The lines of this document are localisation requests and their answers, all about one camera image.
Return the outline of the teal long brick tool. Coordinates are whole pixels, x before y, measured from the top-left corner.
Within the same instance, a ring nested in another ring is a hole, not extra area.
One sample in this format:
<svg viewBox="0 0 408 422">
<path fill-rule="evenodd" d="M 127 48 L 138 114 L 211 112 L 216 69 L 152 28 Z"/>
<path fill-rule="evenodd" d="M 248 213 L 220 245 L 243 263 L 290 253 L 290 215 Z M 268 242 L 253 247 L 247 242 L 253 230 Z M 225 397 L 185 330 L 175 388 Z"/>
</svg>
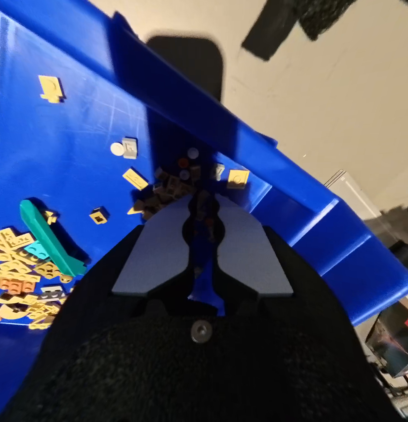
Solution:
<svg viewBox="0 0 408 422">
<path fill-rule="evenodd" d="M 30 200 L 24 199 L 20 202 L 19 209 L 22 221 L 59 271 L 67 276 L 83 276 L 87 270 L 84 263 L 66 252 L 37 207 Z"/>
</svg>

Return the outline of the tan rectangular tile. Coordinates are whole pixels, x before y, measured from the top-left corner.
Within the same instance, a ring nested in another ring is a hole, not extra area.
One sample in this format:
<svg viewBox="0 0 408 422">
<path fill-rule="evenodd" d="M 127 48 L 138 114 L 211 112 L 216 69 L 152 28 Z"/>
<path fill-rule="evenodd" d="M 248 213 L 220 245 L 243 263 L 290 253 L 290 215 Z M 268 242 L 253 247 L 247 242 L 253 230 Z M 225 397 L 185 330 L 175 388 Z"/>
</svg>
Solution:
<svg viewBox="0 0 408 422">
<path fill-rule="evenodd" d="M 126 172 L 124 172 L 122 177 L 138 191 L 142 191 L 149 186 L 147 180 L 145 180 L 133 168 L 129 168 Z"/>
</svg>

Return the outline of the tan notched plate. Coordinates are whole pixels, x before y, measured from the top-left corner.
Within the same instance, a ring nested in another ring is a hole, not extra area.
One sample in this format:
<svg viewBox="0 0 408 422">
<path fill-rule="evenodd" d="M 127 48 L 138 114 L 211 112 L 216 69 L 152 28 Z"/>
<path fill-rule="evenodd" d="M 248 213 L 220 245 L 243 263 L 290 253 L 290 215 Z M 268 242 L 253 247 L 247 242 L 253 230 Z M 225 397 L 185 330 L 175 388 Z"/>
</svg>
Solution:
<svg viewBox="0 0 408 422">
<path fill-rule="evenodd" d="M 62 103 L 64 94 L 60 84 L 60 80 L 55 76 L 38 75 L 42 93 L 40 98 L 47 100 L 49 103 Z"/>
</svg>

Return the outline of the grey square plate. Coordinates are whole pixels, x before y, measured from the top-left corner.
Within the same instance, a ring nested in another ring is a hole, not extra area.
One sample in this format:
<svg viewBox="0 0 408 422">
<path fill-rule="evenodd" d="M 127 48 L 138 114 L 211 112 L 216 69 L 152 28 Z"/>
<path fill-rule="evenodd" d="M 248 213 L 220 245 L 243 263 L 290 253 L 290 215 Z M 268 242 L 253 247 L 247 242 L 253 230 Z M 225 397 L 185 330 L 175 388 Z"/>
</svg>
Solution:
<svg viewBox="0 0 408 422">
<path fill-rule="evenodd" d="M 122 139 L 124 148 L 123 157 L 125 159 L 136 160 L 138 156 L 138 140 L 136 138 L 124 137 Z"/>
</svg>

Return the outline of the tan plate with round mark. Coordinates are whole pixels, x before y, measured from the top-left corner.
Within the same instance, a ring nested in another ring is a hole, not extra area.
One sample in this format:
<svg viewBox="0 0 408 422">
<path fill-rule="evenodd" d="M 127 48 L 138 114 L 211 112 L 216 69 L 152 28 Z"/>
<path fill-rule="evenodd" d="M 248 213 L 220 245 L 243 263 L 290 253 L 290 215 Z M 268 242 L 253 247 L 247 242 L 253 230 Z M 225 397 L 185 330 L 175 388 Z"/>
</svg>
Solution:
<svg viewBox="0 0 408 422">
<path fill-rule="evenodd" d="M 226 183 L 227 189 L 244 189 L 248 183 L 249 170 L 231 169 Z"/>
</svg>

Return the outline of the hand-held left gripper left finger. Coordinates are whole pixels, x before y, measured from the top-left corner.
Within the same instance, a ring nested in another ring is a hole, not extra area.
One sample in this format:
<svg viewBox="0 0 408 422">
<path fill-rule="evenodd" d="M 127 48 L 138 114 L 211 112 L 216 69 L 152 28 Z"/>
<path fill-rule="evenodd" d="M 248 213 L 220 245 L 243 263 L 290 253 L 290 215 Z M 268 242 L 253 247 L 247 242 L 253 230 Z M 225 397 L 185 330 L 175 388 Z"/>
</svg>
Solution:
<svg viewBox="0 0 408 422">
<path fill-rule="evenodd" d="M 144 224 L 112 293 L 146 295 L 187 269 L 190 247 L 182 230 L 191 216 L 192 199 L 184 196 Z"/>
</svg>

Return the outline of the tan brick with square hole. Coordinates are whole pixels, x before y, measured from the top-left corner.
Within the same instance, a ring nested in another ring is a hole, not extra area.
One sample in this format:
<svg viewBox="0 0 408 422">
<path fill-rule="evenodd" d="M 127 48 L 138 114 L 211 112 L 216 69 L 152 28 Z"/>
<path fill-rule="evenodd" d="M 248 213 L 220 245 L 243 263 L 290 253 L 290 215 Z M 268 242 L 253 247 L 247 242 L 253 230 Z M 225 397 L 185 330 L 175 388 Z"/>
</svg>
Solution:
<svg viewBox="0 0 408 422">
<path fill-rule="evenodd" d="M 90 214 L 89 217 L 94 221 L 95 224 L 106 224 L 109 219 L 109 213 L 103 206 L 100 206 L 98 208 L 94 208 Z"/>
</svg>

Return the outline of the pile of tan flat plates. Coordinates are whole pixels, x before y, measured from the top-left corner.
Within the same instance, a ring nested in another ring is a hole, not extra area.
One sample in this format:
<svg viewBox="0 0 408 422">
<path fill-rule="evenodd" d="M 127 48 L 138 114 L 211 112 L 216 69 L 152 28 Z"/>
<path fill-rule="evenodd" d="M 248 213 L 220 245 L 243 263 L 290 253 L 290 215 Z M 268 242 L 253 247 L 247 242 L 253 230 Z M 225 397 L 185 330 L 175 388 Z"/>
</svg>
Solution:
<svg viewBox="0 0 408 422">
<path fill-rule="evenodd" d="M 0 323 L 47 330 L 74 285 L 31 233 L 0 230 Z"/>
</svg>

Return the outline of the blue plastic bin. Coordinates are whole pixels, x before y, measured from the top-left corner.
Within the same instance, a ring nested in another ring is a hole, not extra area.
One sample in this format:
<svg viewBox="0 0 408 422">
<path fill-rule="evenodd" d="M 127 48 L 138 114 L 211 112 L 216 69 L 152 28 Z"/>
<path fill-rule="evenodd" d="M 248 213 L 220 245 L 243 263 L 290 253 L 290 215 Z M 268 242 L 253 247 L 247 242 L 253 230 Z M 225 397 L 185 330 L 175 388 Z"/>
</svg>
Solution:
<svg viewBox="0 0 408 422">
<path fill-rule="evenodd" d="M 55 76 L 62 103 L 40 98 Z M 111 153 L 138 140 L 136 160 Z M 199 157 L 190 160 L 195 147 Z M 146 295 L 112 288 L 162 167 L 202 165 L 182 233 L 189 264 Z M 214 163 L 225 166 L 210 179 Z M 227 189 L 231 169 L 249 170 Z M 220 194 L 263 226 L 293 289 L 259 295 L 217 262 Z M 408 293 L 408 271 L 350 207 L 88 1 L 0 1 L 0 230 L 30 200 L 83 276 L 49 329 L 0 323 L 0 421 L 404 421 L 354 324 Z M 103 206 L 106 224 L 89 217 Z"/>
</svg>

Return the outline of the dark printed cardboard box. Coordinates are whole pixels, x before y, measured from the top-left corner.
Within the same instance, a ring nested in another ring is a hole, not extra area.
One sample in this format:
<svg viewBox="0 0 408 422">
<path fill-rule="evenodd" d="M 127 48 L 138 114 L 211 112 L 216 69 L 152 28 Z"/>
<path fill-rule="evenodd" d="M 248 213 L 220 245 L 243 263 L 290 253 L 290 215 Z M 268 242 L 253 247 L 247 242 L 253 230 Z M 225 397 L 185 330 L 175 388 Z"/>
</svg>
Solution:
<svg viewBox="0 0 408 422">
<path fill-rule="evenodd" d="M 365 345 L 391 377 L 408 374 L 408 296 L 377 316 Z"/>
</svg>

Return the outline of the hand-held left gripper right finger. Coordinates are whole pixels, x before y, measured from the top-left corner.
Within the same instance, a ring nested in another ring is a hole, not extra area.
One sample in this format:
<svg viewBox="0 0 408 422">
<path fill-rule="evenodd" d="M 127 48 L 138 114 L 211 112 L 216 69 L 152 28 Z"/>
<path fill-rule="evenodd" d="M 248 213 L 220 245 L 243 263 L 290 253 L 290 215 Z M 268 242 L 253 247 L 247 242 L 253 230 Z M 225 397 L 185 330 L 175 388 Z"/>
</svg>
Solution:
<svg viewBox="0 0 408 422">
<path fill-rule="evenodd" d="M 227 197 L 216 194 L 215 200 L 224 229 L 217 248 L 220 269 L 259 295 L 292 295 L 290 282 L 260 222 Z"/>
</svg>

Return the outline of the dark cloth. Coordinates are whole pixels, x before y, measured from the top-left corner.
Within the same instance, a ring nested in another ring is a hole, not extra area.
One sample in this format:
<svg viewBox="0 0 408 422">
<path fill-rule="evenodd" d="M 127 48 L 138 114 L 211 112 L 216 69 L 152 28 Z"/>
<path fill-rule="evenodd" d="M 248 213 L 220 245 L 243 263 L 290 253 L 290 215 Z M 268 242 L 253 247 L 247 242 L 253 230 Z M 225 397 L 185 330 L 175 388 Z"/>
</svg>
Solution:
<svg viewBox="0 0 408 422">
<path fill-rule="evenodd" d="M 241 47 L 269 61 L 298 23 L 310 41 L 333 26 L 354 0 L 268 0 Z"/>
</svg>

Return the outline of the heap of mixed small bricks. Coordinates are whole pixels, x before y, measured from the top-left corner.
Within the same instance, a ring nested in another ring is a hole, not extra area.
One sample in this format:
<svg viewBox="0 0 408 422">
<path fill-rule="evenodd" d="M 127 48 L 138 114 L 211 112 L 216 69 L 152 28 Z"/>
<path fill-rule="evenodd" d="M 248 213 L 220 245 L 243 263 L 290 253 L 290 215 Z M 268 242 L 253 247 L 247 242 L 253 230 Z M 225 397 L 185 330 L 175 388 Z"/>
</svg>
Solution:
<svg viewBox="0 0 408 422">
<path fill-rule="evenodd" d="M 127 211 L 127 215 L 138 215 L 144 221 L 158 214 L 169 205 L 185 197 L 196 197 L 196 220 L 204 221 L 210 218 L 210 194 L 199 189 L 202 180 L 202 165 L 191 164 L 187 169 L 181 169 L 178 175 L 170 174 L 162 167 L 155 170 L 156 182 L 149 185 Z"/>
</svg>

